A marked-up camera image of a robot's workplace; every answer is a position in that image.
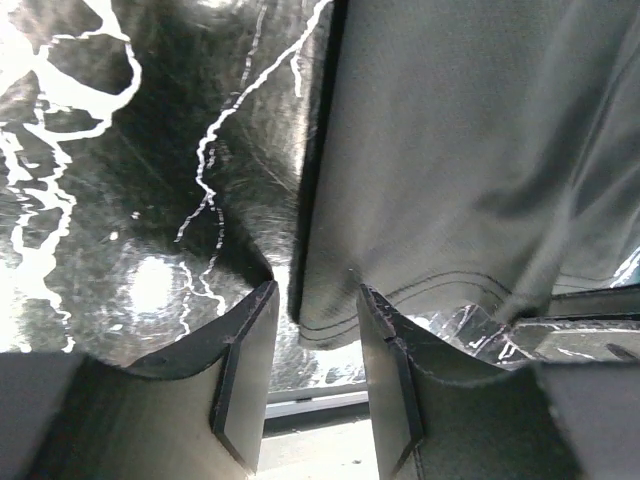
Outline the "black t shirt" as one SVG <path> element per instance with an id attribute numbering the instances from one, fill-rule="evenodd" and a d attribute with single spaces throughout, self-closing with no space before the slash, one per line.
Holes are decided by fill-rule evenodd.
<path id="1" fill-rule="evenodd" d="M 352 1 L 320 162 L 300 341 L 356 340 L 375 287 L 508 323 L 639 251 L 635 1 Z"/>

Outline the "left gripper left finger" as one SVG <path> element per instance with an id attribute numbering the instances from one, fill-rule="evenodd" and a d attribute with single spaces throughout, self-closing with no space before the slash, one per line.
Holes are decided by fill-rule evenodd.
<path id="1" fill-rule="evenodd" d="M 81 353 L 1 357 L 5 479 L 246 479 L 263 435 L 279 292 L 121 368 Z"/>

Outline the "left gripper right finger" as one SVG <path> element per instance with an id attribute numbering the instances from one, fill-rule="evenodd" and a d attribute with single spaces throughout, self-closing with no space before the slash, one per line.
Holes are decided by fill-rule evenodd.
<path id="1" fill-rule="evenodd" d="M 357 301 L 383 479 L 635 479 L 639 290 L 556 297 L 489 360 L 371 287 Z"/>

